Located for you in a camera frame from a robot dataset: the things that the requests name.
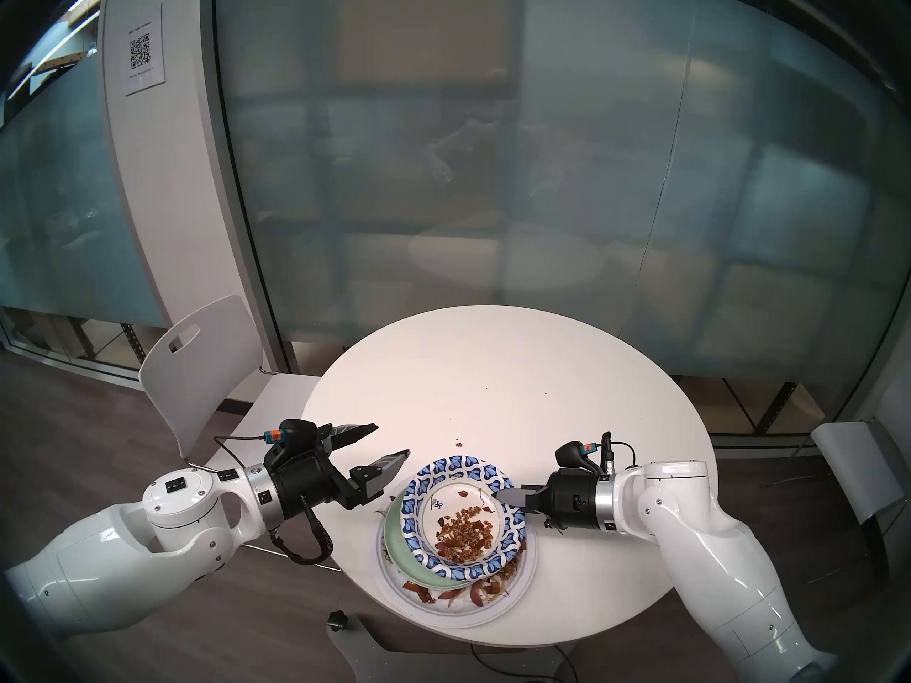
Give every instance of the frosted glass wall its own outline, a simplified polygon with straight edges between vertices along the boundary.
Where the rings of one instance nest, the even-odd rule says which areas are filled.
[[[733,0],[218,0],[286,340],[506,303],[671,374],[855,382],[911,265],[906,122]]]
[[[163,326],[114,184],[100,61],[0,129],[0,306]]]

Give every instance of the chair backrest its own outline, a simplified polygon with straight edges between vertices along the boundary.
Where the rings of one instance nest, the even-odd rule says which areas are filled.
[[[875,416],[889,431],[911,467],[911,361],[905,363],[885,390]]]
[[[811,436],[859,523],[905,496],[863,421],[823,423]]]
[[[172,351],[181,333],[186,341]],[[239,296],[192,312],[155,343],[139,383],[177,438],[180,457],[189,455],[218,405],[261,363],[260,335]]]

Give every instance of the green plate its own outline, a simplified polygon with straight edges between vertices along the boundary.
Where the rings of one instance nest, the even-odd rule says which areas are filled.
[[[405,543],[405,537],[402,535],[402,525],[399,522],[399,512],[402,510],[402,494],[399,494],[386,512],[386,521],[383,529],[383,539],[386,543],[386,553],[392,558],[395,567],[401,570],[405,576],[417,585],[423,585],[431,590],[457,590],[459,587],[467,587],[468,583],[459,583],[446,577],[440,577],[415,560],[411,555],[411,550]]]

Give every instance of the stacked plates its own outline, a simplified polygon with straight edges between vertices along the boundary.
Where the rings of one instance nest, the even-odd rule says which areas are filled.
[[[380,588],[400,614],[425,626],[465,628],[497,618],[519,600],[537,550],[521,509],[493,497],[507,486],[496,467],[467,455],[434,461],[408,479],[377,530],[375,551]],[[441,524],[463,509],[488,521],[492,537],[490,548],[465,564],[448,560],[436,541]],[[415,592],[418,586],[426,591]]]

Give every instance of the chair handle hole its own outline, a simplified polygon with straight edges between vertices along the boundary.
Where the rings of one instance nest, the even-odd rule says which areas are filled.
[[[181,330],[177,337],[174,338],[170,343],[168,343],[168,349],[173,353],[178,353],[183,350],[187,345],[193,342],[193,339],[200,334],[200,326],[197,324],[188,325],[186,328]]]

